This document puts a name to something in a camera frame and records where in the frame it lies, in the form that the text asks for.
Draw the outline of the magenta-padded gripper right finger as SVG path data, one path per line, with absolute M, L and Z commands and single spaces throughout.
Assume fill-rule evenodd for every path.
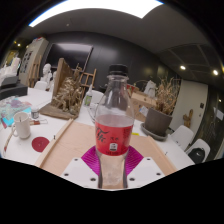
M 151 157 L 142 156 L 129 147 L 125 160 L 126 185 L 128 189 L 140 188 L 164 177 L 164 173 Z

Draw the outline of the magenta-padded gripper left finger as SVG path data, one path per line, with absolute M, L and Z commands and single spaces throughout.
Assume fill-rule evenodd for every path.
M 100 161 L 95 147 L 91 147 L 81 158 L 74 157 L 61 177 L 84 188 L 98 189 Z

